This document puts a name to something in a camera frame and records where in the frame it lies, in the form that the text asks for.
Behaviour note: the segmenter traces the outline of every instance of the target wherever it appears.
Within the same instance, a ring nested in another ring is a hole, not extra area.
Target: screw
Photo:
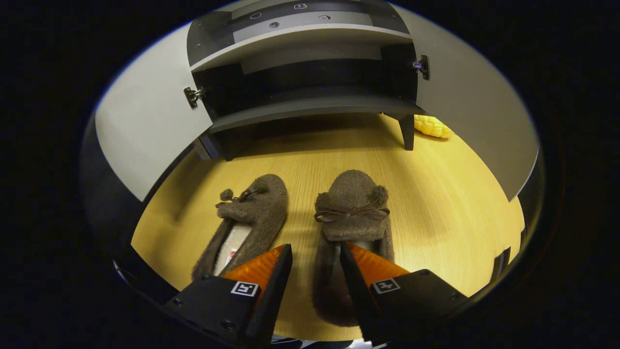
[[[222,327],[224,327],[227,330],[232,330],[234,329],[236,326],[234,323],[228,321],[228,320],[224,320],[222,321]]]

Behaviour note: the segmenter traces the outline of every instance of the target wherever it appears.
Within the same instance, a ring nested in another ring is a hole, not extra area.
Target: cabinet leg
[[[405,150],[414,149],[414,116],[406,115],[398,120],[401,126],[402,140],[405,142]]]
[[[209,154],[209,157],[211,157],[212,159],[226,156],[226,152],[224,152],[222,144],[215,134],[205,132],[204,134],[200,135],[198,139],[204,146],[206,152]]]

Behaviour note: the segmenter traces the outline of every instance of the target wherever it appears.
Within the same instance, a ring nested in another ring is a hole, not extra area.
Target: grey shelf
[[[424,113],[414,102],[364,88],[316,87],[277,94],[256,107],[217,118],[208,131],[213,133],[298,116],[369,112],[383,112],[399,121],[405,116]]]

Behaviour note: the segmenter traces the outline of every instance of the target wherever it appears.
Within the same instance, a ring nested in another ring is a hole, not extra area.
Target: pom-pom
[[[230,189],[226,189],[224,190],[220,195],[219,195],[219,199],[222,201],[228,201],[228,200],[232,200],[233,198],[233,191]]]
[[[316,202],[314,203],[314,208],[316,211],[323,211],[329,207],[329,196],[327,193],[320,193],[319,196],[316,197]]]
[[[376,186],[370,192],[369,197],[371,201],[377,200],[379,206],[383,206],[388,201],[388,190],[384,186]]]
[[[255,193],[257,194],[261,194],[267,191],[267,181],[264,180],[263,178],[257,178],[254,181],[254,185],[253,185],[254,189],[252,191],[255,191]]]

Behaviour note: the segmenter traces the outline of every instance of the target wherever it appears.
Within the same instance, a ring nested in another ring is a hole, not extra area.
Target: slipper label
[[[394,279],[387,279],[373,283],[374,290],[377,294],[387,293],[401,289]]]
[[[238,294],[240,296],[254,297],[254,295],[256,294],[256,290],[258,289],[258,284],[242,283],[241,281],[237,281],[237,283],[232,288],[231,293]]]
[[[231,252],[228,255],[228,257],[226,257],[226,263],[224,263],[224,266],[228,265],[228,263],[232,260],[235,252],[237,252],[237,249],[236,248],[231,248]]]

